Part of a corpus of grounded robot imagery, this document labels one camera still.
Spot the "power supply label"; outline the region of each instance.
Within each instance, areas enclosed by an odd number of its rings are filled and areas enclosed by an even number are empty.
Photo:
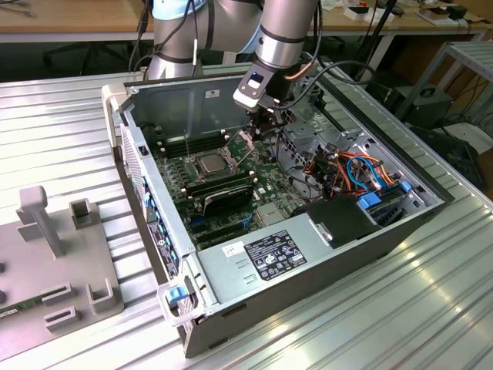
[[[307,262],[286,230],[247,244],[245,250],[265,281]]]

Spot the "circuit board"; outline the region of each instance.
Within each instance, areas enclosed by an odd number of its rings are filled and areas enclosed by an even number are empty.
[[[295,208],[307,202],[308,194],[302,196],[288,182],[287,176],[272,160],[272,152],[270,142],[257,141],[249,146],[238,135],[226,148],[178,158],[154,155],[176,209],[197,248],[204,249],[287,219]],[[203,217],[197,210],[200,208],[197,200],[183,196],[185,185],[195,186],[250,171],[255,173],[253,197],[249,203],[230,212]]]

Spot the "motherboard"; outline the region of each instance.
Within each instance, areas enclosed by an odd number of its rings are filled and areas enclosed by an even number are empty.
[[[312,196],[280,170],[271,137],[252,142],[239,131],[219,149],[192,154],[195,144],[183,144],[182,155],[167,148],[154,159],[198,249],[285,220]]]

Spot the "blue latch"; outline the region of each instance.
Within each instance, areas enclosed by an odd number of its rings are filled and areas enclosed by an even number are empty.
[[[362,195],[360,197],[360,200],[358,201],[358,203],[366,210],[367,208],[370,208],[370,207],[374,206],[375,204],[379,204],[381,201],[382,201],[382,199],[380,199],[377,194],[368,193],[368,194]]]
[[[168,300],[169,304],[174,304],[177,301],[181,301],[182,299],[185,299],[187,297],[188,289],[186,289],[186,287],[183,285],[179,285],[166,291],[166,299]]]
[[[411,186],[411,184],[410,184],[410,183],[408,183],[407,181],[402,181],[402,182],[401,182],[401,187],[402,187],[402,189],[403,189],[406,193],[409,193],[409,192],[411,191],[411,189],[413,188],[413,187]]]
[[[151,203],[151,193],[147,192],[144,194],[144,207],[148,207]]]

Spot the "office chair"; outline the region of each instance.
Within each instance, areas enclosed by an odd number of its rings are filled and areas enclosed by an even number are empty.
[[[112,56],[115,59],[118,59],[126,66],[129,62],[129,57],[125,57],[120,55],[118,52],[111,50],[109,45],[124,45],[126,46],[127,55],[129,56],[132,52],[132,43],[130,41],[110,41],[110,42],[74,42],[69,45],[60,46],[58,48],[54,48],[47,52],[43,52],[43,64],[46,67],[53,66],[52,56],[56,54],[60,54],[62,52],[71,52],[74,50],[87,49],[86,55],[82,61],[82,66],[80,69],[80,76],[84,76],[86,74],[87,67],[89,66],[89,62],[93,56],[97,56],[100,52],[103,52],[109,56]]]

